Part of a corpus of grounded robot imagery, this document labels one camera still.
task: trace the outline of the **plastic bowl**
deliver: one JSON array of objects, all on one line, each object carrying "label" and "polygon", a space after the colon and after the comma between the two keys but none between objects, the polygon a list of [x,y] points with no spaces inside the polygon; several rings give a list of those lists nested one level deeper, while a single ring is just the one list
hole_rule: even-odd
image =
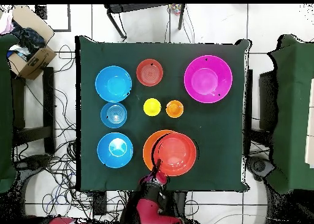
[{"label": "plastic bowl", "polygon": [[132,80],[123,68],[109,66],[97,75],[95,87],[98,95],[105,101],[119,102],[130,94]]},{"label": "plastic bowl", "polygon": [[170,101],[166,106],[166,112],[171,118],[179,118],[183,113],[183,104],[180,101]]},{"label": "plastic bowl", "polygon": [[232,85],[232,72],[228,64],[213,55],[193,60],[184,75],[188,94],[202,103],[214,103],[223,99]]},{"label": "plastic bowl", "polygon": [[159,84],[163,74],[163,67],[154,59],[143,60],[136,69],[139,82],[149,87]]},{"label": "plastic bowl", "polygon": [[126,118],[126,108],[119,102],[108,102],[101,109],[101,121],[109,128],[121,127],[125,123]]},{"label": "plastic bowl", "polygon": [[154,161],[161,159],[160,171],[168,176],[188,172],[196,160],[196,147],[186,135],[169,133],[157,140],[152,150]]},{"label": "plastic bowl", "polygon": [[153,169],[153,162],[151,160],[151,151],[158,139],[165,136],[166,134],[169,134],[171,132],[174,132],[172,130],[160,130],[155,133],[153,133],[145,142],[143,147],[143,159],[146,166],[149,168],[149,170]]},{"label": "plastic bowl", "polygon": [[157,99],[151,98],[145,101],[143,110],[146,115],[153,117],[160,113],[161,104]]},{"label": "plastic bowl", "polygon": [[109,133],[99,141],[97,154],[104,165],[110,168],[120,168],[130,162],[133,145],[124,134]]}]

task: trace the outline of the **small yellow bowl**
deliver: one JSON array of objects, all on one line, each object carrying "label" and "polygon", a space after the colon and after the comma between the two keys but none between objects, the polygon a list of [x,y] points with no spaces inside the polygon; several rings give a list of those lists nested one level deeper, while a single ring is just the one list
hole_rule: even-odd
[{"label": "small yellow bowl", "polygon": [[167,104],[166,112],[171,118],[179,118],[183,113],[183,104],[180,101],[170,101]]},{"label": "small yellow bowl", "polygon": [[157,99],[148,99],[144,103],[144,112],[146,115],[153,117],[160,113],[161,104]]}]

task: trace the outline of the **cardboard box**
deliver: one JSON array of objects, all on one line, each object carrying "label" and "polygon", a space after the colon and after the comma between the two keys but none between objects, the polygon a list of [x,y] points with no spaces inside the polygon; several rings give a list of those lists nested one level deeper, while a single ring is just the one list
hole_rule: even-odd
[{"label": "cardboard box", "polygon": [[34,80],[56,56],[56,53],[47,46],[47,42],[53,37],[52,28],[43,19],[38,17],[28,6],[16,6],[13,10],[13,19],[23,28],[32,28],[41,35],[46,43],[45,48],[40,48],[37,53],[26,62],[16,53],[9,60],[12,63],[11,70],[23,78]]}]

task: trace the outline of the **magenta bowl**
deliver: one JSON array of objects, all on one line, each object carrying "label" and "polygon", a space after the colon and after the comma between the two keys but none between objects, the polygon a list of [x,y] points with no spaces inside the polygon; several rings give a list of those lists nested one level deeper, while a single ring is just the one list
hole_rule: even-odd
[{"label": "magenta bowl", "polygon": [[213,55],[194,59],[184,74],[184,86],[189,95],[201,103],[214,103],[223,99],[232,85],[232,72],[228,64]]}]

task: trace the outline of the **blue bowl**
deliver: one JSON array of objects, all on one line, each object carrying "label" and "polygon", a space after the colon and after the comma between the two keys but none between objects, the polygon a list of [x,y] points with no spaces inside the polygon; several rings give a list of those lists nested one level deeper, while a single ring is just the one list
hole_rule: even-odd
[{"label": "blue bowl", "polygon": [[126,117],[126,109],[119,102],[108,102],[101,109],[101,121],[109,128],[121,127],[125,123]]},{"label": "blue bowl", "polygon": [[105,101],[119,102],[130,94],[132,80],[126,70],[109,66],[97,75],[95,87],[98,95]]},{"label": "blue bowl", "polygon": [[124,134],[109,133],[99,141],[97,154],[104,165],[110,168],[120,168],[130,162],[133,145]]}]

